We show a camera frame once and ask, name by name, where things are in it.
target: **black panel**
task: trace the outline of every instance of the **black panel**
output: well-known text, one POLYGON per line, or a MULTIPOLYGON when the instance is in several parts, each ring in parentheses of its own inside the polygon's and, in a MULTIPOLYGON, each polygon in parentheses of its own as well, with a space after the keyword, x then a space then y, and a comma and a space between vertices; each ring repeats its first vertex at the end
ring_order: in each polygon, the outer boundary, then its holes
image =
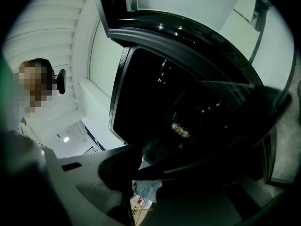
POLYGON ((165 60, 141 46, 131 48, 116 97, 112 98, 111 121, 111 129, 127 143, 145 139, 183 92, 187 82, 197 78, 166 61, 168 75, 159 82, 165 60))
POLYGON ((62 166, 62 169, 63 169, 64 171, 70 171, 70 170, 72 170, 72 169, 76 169, 76 168, 79 168, 79 167, 81 167, 81 166, 82 166, 82 165, 81 165, 80 163, 74 162, 74 163, 71 163, 71 164, 63 165, 63 166, 62 166))
POLYGON ((113 131, 112 120, 115 118, 114 106, 115 106, 115 103, 117 104, 117 102, 118 102, 117 99, 119 97, 119 91, 118 91, 119 83, 120 83, 120 80, 121 80, 123 68, 125 66, 127 55, 129 53, 129 51, 130 51, 130 47, 125 47, 123 49, 123 52, 122 52, 122 55, 121 55, 121 58, 120 58, 120 61, 119 61, 119 64, 118 64, 116 77, 115 77, 115 81, 114 81, 114 87, 113 87, 113 91, 112 91, 112 97, 111 97, 110 113, 109 113, 109 125, 108 125, 108 129, 122 141, 124 141, 124 139, 122 139, 117 133, 115 133, 113 131))

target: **white wall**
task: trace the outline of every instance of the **white wall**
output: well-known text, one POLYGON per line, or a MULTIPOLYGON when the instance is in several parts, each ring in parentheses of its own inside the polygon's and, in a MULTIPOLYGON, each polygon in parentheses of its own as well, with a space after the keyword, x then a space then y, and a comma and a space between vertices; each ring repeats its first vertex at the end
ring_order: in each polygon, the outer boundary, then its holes
POLYGON ((112 95, 122 51, 121 45, 107 38, 103 24, 99 23, 91 53, 90 79, 109 97, 112 95))
POLYGON ((238 0, 234 9, 240 13, 246 20, 251 22, 255 9, 256 0, 238 0))
POLYGON ((252 63, 266 86, 284 89, 293 62, 294 41, 290 28, 279 11, 267 12, 262 40, 252 63))
POLYGON ((220 34, 229 40, 247 60, 251 58, 259 37, 259 32, 236 11, 233 10, 231 12, 220 34))
POLYGON ((236 2, 237 0, 138 0, 138 9, 179 14, 219 31, 236 2))
POLYGON ((106 149, 123 146, 123 143, 108 130, 111 98, 101 91, 92 81, 81 83, 85 126, 106 149))

